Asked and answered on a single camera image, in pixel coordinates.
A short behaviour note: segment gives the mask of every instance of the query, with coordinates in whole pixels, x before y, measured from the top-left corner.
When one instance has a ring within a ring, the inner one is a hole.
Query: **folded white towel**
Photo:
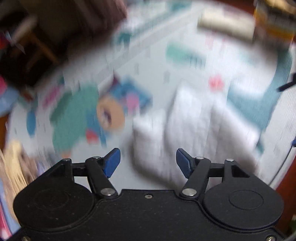
[[[259,130],[225,99],[211,93],[182,86],[168,114],[162,110],[136,117],[133,131],[136,166],[175,190],[186,182],[176,164],[178,148],[217,163],[233,158],[248,171],[256,171],[254,150]]]

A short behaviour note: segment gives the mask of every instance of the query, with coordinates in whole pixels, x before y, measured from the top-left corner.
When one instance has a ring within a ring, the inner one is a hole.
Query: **blue gripper pad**
[[[107,178],[110,178],[120,163],[120,150],[118,148],[114,148],[111,152],[109,152],[104,157],[104,163],[103,172]]]
[[[183,175],[188,179],[191,175],[192,169],[190,166],[190,159],[187,152],[185,152],[183,149],[179,148],[176,152],[176,161],[178,166],[180,167],[181,171],[183,172]]]

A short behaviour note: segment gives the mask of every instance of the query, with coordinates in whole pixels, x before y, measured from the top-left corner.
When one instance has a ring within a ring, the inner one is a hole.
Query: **screw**
[[[22,237],[22,241],[31,241],[31,239],[28,236]]]
[[[276,241],[276,237],[274,237],[274,236],[268,236],[266,238],[266,241]]]
[[[185,188],[185,189],[182,190],[182,193],[185,196],[191,197],[191,196],[194,196],[197,193],[197,191],[195,189],[192,189],[192,188]]]
[[[115,193],[115,190],[113,188],[104,188],[101,190],[101,194],[104,196],[112,196]]]
[[[153,196],[152,196],[151,194],[146,194],[146,195],[145,195],[145,198],[147,198],[147,199],[151,199],[151,198],[153,198]]]

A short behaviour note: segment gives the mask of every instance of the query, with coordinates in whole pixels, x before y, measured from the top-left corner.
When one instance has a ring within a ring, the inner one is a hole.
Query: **black object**
[[[278,92],[282,92],[282,91],[284,91],[284,90],[286,90],[286,89],[288,89],[288,88],[290,88],[290,87],[292,87],[294,85],[296,85],[296,73],[293,74],[293,79],[292,79],[291,82],[278,87],[277,90],[278,90]]]
[[[176,160],[188,178],[179,195],[125,189],[118,195],[107,178],[119,164],[119,149],[85,163],[63,159],[16,196],[14,211],[22,228],[9,241],[284,238],[273,226],[283,211],[281,197],[236,161],[211,163],[183,149]],[[92,193],[74,176],[86,176]],[[210,177],[223,181],[205,191]]]

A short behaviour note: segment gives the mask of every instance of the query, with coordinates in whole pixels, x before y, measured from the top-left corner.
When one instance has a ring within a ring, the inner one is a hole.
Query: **wooden floor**
[[[250,14],[254,12],[254,6],[252,0],[220,0],[231,6],[242,9]],[[6,127],[8,115],[0,118],[0,148],[3,149],[5,142]],[[277,227],[282,231],[286,232],[288,225],[291,221],[293,214],[296,211],[296,160],[291,165],[284,180],[277,188],[277,192],[282,196],[285,202],[285,209]]]

